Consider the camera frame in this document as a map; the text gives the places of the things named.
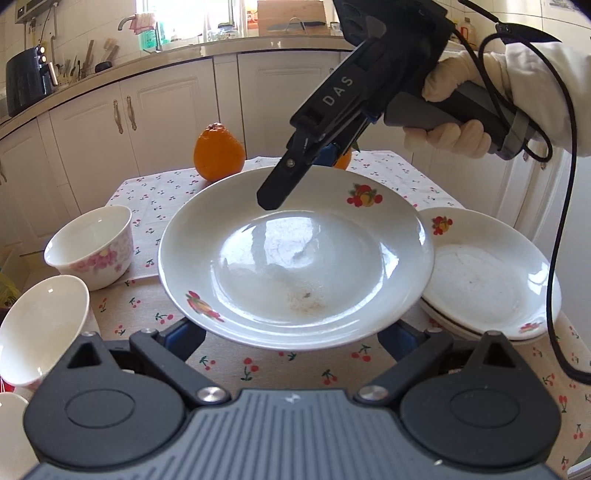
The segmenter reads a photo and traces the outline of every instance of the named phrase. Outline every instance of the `wooden cutting board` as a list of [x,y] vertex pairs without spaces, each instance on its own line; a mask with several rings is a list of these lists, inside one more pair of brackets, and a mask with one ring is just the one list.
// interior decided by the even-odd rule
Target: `wooden cutting board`
[[322,27],[291,27],[287,32],[270,32],[272,25],[287,25],[290,19],[297,17],[304,22],[321,21],[326,23],[324,3],[319,0],[259,0],[258,2],[259,36],[269,35],[330,35],[327,25]]

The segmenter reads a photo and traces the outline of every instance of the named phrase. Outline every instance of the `faucet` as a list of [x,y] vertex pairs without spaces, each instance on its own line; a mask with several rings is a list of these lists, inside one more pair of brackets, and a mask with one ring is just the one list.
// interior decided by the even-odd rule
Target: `faucet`
[[[117,30],[122,31],[123,30],[123,25],[125,25],[127,22],[133,20],[135,18],[135,15],[132,15],[131,17],[125,17],[123,20],[121,20],[119,22],[119,26],[117,27]],[[156,26],[154,27],[154,32],[156,34],[156,49],[152,52],[149,53],[159,53],[162,51],[162,41],[160,40],[160,26],[158,25],[158,22],[156,22]]]

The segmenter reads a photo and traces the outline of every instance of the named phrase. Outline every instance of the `cherry print tablecloth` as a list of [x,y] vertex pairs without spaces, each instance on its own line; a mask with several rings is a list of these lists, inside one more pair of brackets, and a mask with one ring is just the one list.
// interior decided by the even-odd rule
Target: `cherry print tablecloth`
[[[274,165],[276,158],[246,162],[245,170]],[[350,170],[396,190],[417,209],[461,207],[446,192],[392,152],[361,152]],[[193,169],[127,180],[110,205],[133,211],[134,259],[113,286],[92,294],[92,307],[104,339],[126,338],[144,327],[164,329],[182,315],[158,279],[157,252],[168,221],[207,183]],[[423,330],[433,321],[417,306],[403,319]],[[557,333],[572,363],[590,365],[591,354],[572,325],[561,316]],[[561,476],[591,439],[591,388],[575,384],[560,371],[548,337],[520,346],[521,355],[556,399],[562,412],[560,437],[548,464]],[[394,365],[375,336],[341,348],[320,352],[272,352],[238,345],[212,334],[188,363],[232,392],[248,388],[345,388],[350,393]]]

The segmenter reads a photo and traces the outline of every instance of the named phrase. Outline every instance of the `black air fryer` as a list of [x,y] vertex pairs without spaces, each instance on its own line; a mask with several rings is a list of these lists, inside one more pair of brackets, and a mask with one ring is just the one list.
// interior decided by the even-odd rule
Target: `black air fryer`
[[15,116],[53,93],[57,77],[44,47],[29,48],[6,64],[8,115]]

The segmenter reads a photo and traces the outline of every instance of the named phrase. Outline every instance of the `hand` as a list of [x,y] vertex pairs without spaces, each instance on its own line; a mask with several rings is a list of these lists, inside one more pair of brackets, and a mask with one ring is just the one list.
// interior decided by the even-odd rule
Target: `hand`
[[[511,96],[511,86],[507,75],[505,56],[486,53],[484,55],[486,72],[493,85],[506,98]],[[467,51],[441,61],[429,73],[423,87],[423,98],[428,102],[441,102],[468,80],[484,87],[484,82]],[[448,150],[470,158],[483,157],[491,147],[491,136],[484,131],[478,120],[470,120],[463,125],[443,124],[426,132],[420,128],[404,128],[404,148],[417,151],[425,142],[441,150]]]

